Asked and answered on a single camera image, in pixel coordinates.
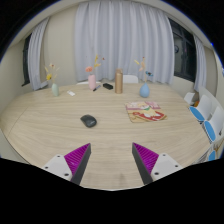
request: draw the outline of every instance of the pink vase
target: pink vase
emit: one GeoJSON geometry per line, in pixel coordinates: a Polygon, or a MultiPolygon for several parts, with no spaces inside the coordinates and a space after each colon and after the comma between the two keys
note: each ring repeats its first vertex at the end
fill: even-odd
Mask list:
{"type": "Polygon", "coordinates": [[[89,82],[89,88],[91,90],[94,90],[96,88],[96,76],[95,75],[89,75],[88,82],[89,82]]]}

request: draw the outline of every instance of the computer mouse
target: computer mouse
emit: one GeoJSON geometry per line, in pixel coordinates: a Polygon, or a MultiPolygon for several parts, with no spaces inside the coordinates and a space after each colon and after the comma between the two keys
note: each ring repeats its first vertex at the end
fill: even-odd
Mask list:
{"type": "Polygon", "coordinates": [[[85,126],[87,128],[91,128],[91,127],[95,126],[97,123],[96,119],[93,116],[88,115],[88,114],[82,116],[80,119],[85,124],[85,126]]]}

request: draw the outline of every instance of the table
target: table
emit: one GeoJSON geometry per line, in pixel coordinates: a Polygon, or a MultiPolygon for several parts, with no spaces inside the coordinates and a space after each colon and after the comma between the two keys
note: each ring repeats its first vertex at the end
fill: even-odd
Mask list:
{"type": "Polygon", "coordinates": [[[103,86],[91,91],[88,85],[60,87],[58,97],[53,96],[51,89],[27,93],[15,98],[3,111],[0,127],[13,148],[37,167],[55,154],[66,155],[91,143],[82,187],[141,187],[132,142],[158,154],[167,153],[183,167],[191,165],[210,146],[188,104],[170,86],[150,83],[149,97],[142,98],[141,85],[124,84],[122,94],[103,86]],[[76,95],[70,96],[68,90],[76,95]],[[167,120],[132,123],[124,104],[133,101],[156,101],[167,120]],[[97,119],[95,127],[84,126],[80,117],[85,114],[97,119]]]}

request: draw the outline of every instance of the bottle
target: bottle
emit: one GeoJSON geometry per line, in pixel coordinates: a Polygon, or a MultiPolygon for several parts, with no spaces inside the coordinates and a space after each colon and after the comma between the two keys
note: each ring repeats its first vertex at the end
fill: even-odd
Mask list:
{"type": "Polygon", "coordinates": [[[121,68],[117,68],[115,73],[115,93],[123,93],[123,71],[121,68]]]}

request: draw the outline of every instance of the white chair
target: white chair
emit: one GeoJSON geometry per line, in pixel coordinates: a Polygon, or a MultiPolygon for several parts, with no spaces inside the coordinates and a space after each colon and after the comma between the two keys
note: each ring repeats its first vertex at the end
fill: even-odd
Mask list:
{"type": "Polygon", "coordinates": [[[206,95],[201,97],[197,107],[189,107],[191,113],[197,118],[199,122],[207,120],[212,110],[212,101],[206,95]]]}
{"type": "Polygon", "coordinates": [[[187,93],[184,97],[184,100],[190,105],[192,106],[194,104],[194,102],[192,101],[193,97],[194,97],[195,93],[187,93]]]}
{"type": "Polygon", "coordinates": [[[78,82],[78,83],[76,83],[76,85],[82,85],[82,84],[89,84],[89,82],[87,81],[87,82],[78,82]]]}
{"type": "Polygon", "coordinates": [[[138,77],[135,75],[123,75],[123,83],[138,83],[138,77]]]}
{"type": "Polygon", "coordinates": [[[210,142],[214,142],[219,136],[220,131],[223,129],[223,122],[223,111],[219,107],[216,107],[212,118],[209,121],[205,121],[203,124],[210,142]]]}
{"type": "Polygon", "coordinates": [[[223,110],[222,106],[218,102],[218,100],[203,86],[199,87],[199,100],[203,95],[206,95],[208,98],[211,99],[212,101],[212,110],[211,110],[211,115],[214,114],[216,107],[219,107],[220,109],[223,110]]]}

